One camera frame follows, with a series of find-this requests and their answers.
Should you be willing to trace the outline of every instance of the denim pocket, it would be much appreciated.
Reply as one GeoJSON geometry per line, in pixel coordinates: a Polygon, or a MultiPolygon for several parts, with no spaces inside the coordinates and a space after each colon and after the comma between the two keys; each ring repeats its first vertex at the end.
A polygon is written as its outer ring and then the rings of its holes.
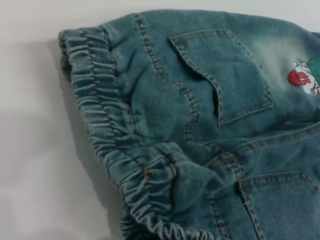
{"type": "Polygon", "coordinates": [[[169,41],[183,64],[214,87],[219,126],[273,106],[262,66],[230,29],[188,32],[169,41]]]}
{"type": "Polygon", "coordinates": [[[305,173],[246,178],[239,190],[259,240],[320,239],[320,189],[305,173]]]}

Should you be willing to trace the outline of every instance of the embroidered patch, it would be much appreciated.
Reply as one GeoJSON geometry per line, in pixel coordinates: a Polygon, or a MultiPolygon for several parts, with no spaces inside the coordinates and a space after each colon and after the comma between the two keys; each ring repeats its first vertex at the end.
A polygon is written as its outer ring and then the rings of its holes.
{"type": "Polygon", "coordinates": [[[320,56],[308,62],[295,59],[294,68],[288,75],[288,80],[295,86],[303,86],[303,90],[312,96],[320,94],[320,56]]]}

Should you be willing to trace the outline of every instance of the white surface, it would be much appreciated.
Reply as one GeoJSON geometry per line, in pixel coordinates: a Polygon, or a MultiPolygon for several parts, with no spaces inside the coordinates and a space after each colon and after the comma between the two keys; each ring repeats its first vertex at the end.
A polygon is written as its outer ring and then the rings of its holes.
{"type": "Polygon", "coordinates": [[[268,16],[320,32],[319,0],[0,0],[1,240],[121,239],[120,198],[93,157],[56,38],[160,8],[268,16]]]}

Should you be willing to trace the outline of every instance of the pocket flap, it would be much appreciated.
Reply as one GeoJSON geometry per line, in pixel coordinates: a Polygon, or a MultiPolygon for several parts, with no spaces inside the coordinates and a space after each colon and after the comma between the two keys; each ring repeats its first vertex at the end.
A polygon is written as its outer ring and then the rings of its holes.
{"type": "Polygon", "coordinates": [[[231,30],[194,31],[169,40],[182,62],[213,85],[219,126],[272,107],[262,66],[231,30]]]}

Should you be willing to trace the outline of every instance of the faded denim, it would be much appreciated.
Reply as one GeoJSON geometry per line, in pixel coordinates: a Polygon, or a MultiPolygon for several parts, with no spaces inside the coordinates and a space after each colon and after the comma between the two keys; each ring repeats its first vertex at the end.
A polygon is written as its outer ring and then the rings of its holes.
{"type": "Polygon", "coordinates": [[[320,239],[319,33],[157,10],[59,44],[125,240],[320,239]]]}

